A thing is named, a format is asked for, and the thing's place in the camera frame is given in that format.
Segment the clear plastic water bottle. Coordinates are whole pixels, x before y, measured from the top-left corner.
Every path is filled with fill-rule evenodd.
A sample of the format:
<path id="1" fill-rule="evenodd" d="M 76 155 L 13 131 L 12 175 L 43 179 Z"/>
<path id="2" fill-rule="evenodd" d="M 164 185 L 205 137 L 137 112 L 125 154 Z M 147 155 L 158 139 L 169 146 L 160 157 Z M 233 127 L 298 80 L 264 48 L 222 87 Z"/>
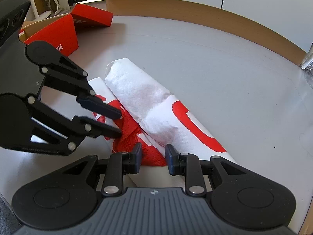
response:
<path id="1" fill-rule="evenodd" d="M 313 64 L 313 53 L 312 49 L 310 49 L 307 56 L 303 59 L 300 68 L 304 72 L 307 83 L 310 85 L 311 88 L 313 88 L 312 64 Z"/>

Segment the red cardboard box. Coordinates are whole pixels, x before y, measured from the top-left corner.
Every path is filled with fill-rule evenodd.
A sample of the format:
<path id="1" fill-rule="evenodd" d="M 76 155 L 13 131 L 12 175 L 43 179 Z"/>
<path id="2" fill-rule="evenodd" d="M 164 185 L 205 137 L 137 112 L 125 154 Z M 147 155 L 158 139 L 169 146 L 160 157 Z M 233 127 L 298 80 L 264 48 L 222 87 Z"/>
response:
<path id="1" fill-rule="evenodd" d="M 113 13 L 85 4 L 76 4 L 71 12 L 40 21 L 26 21 L 19 39 L 27 45 L 46 41 L 65 56 L 78 49 L 76 31 L 82 28 L 110 27 Z"/>

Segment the white red shopping bag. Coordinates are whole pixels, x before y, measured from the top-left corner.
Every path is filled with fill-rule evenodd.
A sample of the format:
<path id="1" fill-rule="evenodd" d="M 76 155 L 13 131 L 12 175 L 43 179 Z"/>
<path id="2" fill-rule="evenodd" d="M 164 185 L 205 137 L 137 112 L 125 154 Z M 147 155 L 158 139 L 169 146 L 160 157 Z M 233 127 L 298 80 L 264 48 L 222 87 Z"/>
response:
<path id="1" fill-rule="evenodd" d="M 220 155 L 233 157 L 167 88 L 127 58 L 112 61 L 106 74 L 89 81 L 102 102 L 121 111 L 121 118 L 109 119 L 95 113 L 97 121 L 120 128 L 122 137 L 106 137 L 113 152 L 131 151 L 142 145 L 138 174 L 129 174 L 137 187 L 184 187 L 181 176 L 171 176 L 165 161 L 165 146 L 179 153 L 191 153 L 201 160 Z"/>

